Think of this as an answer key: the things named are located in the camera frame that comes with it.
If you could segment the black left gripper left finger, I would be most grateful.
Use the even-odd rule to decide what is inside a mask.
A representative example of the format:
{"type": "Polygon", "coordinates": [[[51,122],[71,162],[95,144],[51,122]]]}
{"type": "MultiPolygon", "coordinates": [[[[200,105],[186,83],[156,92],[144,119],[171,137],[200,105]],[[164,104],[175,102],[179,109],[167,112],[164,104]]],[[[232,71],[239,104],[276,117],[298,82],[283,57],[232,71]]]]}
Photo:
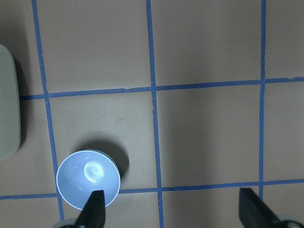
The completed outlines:
{"type": "Polygon", "coordinates": [[[76,228],[103,228],[105,225],[105,195],[103,190],[91,193],[74,226],[76,228]]]}

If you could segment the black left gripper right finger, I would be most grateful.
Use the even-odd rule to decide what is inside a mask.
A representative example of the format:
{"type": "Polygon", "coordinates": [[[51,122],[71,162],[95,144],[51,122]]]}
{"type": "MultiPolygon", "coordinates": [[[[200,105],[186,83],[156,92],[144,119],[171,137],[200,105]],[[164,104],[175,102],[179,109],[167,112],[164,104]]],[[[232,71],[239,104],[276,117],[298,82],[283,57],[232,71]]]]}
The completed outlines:
{"type": "Polygon", "coordinates": [[[245,228],[284,228],[273,211],[251,188],[239,190],[238,216],[245,228]]]}

